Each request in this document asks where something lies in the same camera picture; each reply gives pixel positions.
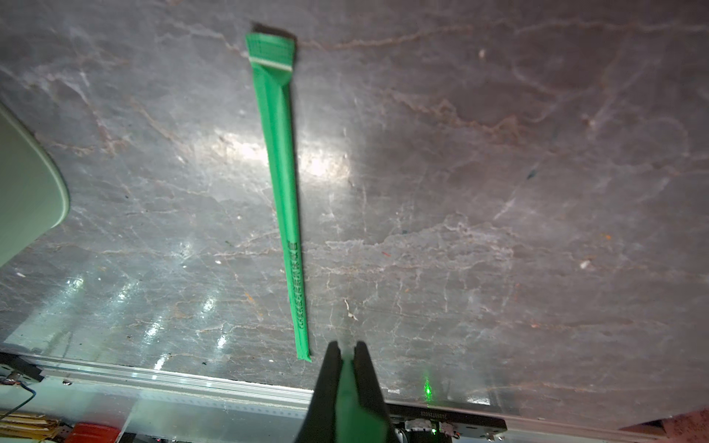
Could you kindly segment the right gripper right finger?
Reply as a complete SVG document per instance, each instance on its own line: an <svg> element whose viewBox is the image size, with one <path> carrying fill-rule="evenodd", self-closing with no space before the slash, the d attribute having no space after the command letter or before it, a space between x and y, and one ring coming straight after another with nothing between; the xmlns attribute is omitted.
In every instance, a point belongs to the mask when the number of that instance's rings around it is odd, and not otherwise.
<svg viewBox="0 0 709 443"><path fill-rule="evenodd" d="M367 442L399 443L369 349L363 341L358 341L354 347L353 366L359 410L367 415L369 421L364 430L373 437Z"/></svg>

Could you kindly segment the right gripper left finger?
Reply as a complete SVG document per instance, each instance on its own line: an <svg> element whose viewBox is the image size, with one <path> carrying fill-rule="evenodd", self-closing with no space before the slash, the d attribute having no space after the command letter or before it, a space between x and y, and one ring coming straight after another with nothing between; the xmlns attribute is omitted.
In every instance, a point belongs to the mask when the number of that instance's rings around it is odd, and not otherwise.
<svg viewBox="0 0 709 443"><path fill-rule="evenodd" d="M335 406L342 365L343 358L339 344L337 341L332 341L327 347L308 412L295 438L295 443L334 443Z"/></svg>

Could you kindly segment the green straw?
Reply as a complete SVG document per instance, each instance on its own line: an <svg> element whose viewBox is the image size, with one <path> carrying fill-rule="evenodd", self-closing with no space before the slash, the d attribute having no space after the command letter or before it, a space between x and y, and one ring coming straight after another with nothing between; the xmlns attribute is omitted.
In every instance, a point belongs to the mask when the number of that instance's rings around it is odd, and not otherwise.
<svg viewBox="0 0 709 443"><path fill-rule="evenodd" d="M294 325L295 352L299 360L309 362L311 356L290 88L295 65L295 41L278 35L252 32L247 35L246 44L253 69L254 90L284 251L284 272Z"/></svg>
<svg viewBox="0 0 709 443"><path fill-rule="evenodd" d="M335 406L335 442L367 442L367 439L373 439L364 430L369 422L367 415L359 410L353 358L352 354L343 360Z"/></svg>

